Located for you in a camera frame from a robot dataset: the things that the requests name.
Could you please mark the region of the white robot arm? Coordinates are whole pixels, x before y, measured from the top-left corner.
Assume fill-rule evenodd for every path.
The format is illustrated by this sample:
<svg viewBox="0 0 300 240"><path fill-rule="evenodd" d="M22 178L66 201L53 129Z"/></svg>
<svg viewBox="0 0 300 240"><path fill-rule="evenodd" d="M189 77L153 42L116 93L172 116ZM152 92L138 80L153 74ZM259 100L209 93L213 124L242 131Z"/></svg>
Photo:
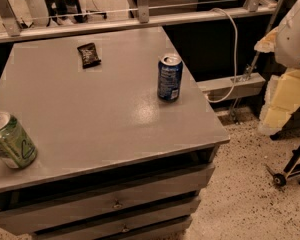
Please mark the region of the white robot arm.
<svg viewBox="0 0 300 240"><path fill-rule="evenodd" d="M300 0L297 0L278 26L275 59L287 68L300 69Z"/></svg>

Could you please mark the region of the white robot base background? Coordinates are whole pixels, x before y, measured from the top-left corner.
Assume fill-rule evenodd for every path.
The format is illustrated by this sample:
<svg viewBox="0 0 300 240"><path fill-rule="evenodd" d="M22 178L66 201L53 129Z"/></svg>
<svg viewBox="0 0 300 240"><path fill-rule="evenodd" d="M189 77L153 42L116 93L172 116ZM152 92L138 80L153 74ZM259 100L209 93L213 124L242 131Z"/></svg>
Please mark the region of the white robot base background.
<svg viewBox="0 0 300 240"><path fill-rule="evenodd" d="M45 0L25 0L35 27L55 27Z"/></svg>

